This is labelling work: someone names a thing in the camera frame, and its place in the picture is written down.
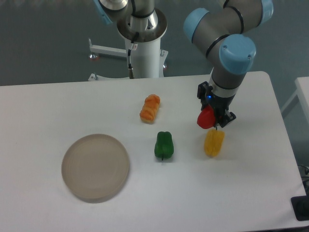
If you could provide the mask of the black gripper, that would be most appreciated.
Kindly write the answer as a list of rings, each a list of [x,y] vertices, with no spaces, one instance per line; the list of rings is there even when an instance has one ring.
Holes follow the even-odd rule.
[[[197,98],[201,102],[201,111],[208,105],[212,107],[217,121],[216,126],[224,128],[236,119],[236,115],[233,112],[229,112],[229,105],[234,96],[225,98],[216,95],[214,86],[211,86],[207,81],[198,85]]]

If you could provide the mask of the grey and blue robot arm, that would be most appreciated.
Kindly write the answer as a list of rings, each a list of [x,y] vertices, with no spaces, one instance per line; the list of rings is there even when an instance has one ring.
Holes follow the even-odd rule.
[[[94,4],[106,23],[117,23],[126,43],[129,78],[157,78],[167,20],[154,1],[97,0]],[[270,0],[226,0],[218,13],[198,8],[185,19],[186,37],[213,66],[209,81],[197,88],[201,128],[225,127],[235,120],[229,106],[256,54],[254,42],[244,33],[267,22],[273,10]]]

